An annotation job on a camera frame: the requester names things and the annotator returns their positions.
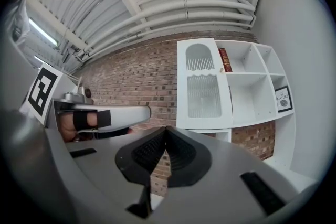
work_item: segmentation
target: brick wall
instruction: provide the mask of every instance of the brick wall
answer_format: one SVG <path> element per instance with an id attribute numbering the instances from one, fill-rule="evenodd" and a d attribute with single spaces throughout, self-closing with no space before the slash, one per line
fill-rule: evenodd
<path id="1" fill-rule="evenodd" d="M 149 105 L 152 117 L 132 127 L 135 130 L 176 126 L 177 41 L 205 37 L 258 42 L 252 34 L 232 31 L 169 35 L 117 50 L 84 67 L 75 76 L 83 76 L 82 82 L 91 89 L 95 104 Z M 274 139 L 274 123 L 232 129 L 232 142 L 262 159 L 272 155 Z M 169 156 L 164 154 L 151 176 L 152 193 L 165 195 L 169 174 Z"/>

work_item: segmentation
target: hand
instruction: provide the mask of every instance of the hand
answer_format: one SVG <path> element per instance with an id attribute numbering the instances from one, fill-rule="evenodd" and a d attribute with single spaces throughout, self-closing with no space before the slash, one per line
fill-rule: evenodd
<path id="1" fill-rule="evenodd" d="M 63 137 L 63 140 L 65 142 L 70 142 L 72 141 L 76 135 L 77 135 L 77 130 L 75 129 L 74 126 L 74 121 L 73 121 L 73 113 L 63 113 L 59 115 L 59 120 L 60 120 L 60 132 Z M 96 127 L 97 126 L 97 113 L 96 112 L 90 112 L 87 115 L 87 122 L 91 127 Z"/>

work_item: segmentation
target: ceiling light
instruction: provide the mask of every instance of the ceiling light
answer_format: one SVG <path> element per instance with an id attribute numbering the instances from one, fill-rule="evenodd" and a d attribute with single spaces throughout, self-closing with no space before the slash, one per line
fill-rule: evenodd
<path id="1" fill-rule="evenodd" d="M 29 23 L 39 31 L 45 38 L 47 38 L 53 45 L 57 46 L 57 42 L 50 37 L 46 32 L 44 32 L 32 19 L 29 19 Z"/>
<path id="2" fill-rule="evenodd" d="M 34 56 L 36 60 L 40 61 L 41 63 L 45 63 L 47 65 L 49 65 L 50 67 L 52 67 L 50 64 L 44 62 L 43 60 L 41 60 L 40 58 L 38 58 L 37 56 Z"/>

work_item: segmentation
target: framed picture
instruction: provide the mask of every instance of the framed picture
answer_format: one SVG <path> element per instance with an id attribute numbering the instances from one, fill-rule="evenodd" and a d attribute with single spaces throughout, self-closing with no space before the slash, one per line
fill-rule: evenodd
<path id="1" fill-rule="evenodd" d="M 284 86 L 275 90 L 275 96 L 277 98 L 278 112 L 293 109 L 288 86 Z"/>

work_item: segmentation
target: ceiling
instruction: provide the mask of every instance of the ceiling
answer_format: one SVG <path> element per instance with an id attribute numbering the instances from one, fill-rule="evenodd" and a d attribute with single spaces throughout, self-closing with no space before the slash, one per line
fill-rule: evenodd
<path id="1" fill-rule="evenodd" d="M 34 56 L 72 72 L 118 46 L 167 29 L 200 25 L 249 29 L 256 4 L 257 0 L 27 0 L 29 18 L 58 46 L 30 27 L 23 52 L 36 67 L 40 62 Z"/>

